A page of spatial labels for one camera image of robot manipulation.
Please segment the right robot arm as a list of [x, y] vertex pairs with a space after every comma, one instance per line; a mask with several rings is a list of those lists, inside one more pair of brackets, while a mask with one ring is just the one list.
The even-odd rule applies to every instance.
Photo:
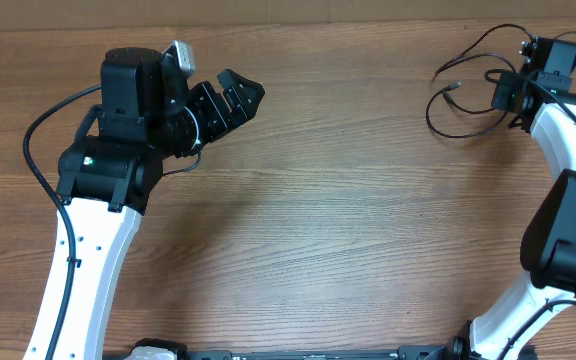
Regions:
[[494, 108], [542, 150], [554, 184], [526, 228], [523, 268], [484, 314], [445, 346], [446, 359], [531, 359], [529, 340], [557, 314], [576, 306], [576, 44], [536, 37], [523, 44], [519, 72], [490, 70]]

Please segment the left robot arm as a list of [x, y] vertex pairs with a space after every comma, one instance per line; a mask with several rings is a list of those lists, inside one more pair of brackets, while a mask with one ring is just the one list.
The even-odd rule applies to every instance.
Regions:
[[203, 148], [253, 119], [263, 86], [233, 70], [190, 85], [191, 47], [116, 48], [46, 187], [57, 209], [54, 255], [29, 359], [99, 359], [127, 250], [167, 158]]

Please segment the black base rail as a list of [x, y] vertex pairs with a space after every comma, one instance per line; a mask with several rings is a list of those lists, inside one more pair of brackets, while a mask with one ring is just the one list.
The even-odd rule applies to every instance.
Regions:
[[128, 354], [117, 359], [151, 360], [425, 360], [467, 359], [458, 353], [462, 341], [453, 340], [445, 345], [402, 345], [386, 350], [334, 350], [334, 351], [279, 351], [231, 352], [228, 350], [190, 351], [183, 343], [156, 338], [144, 338], [135, 343]]

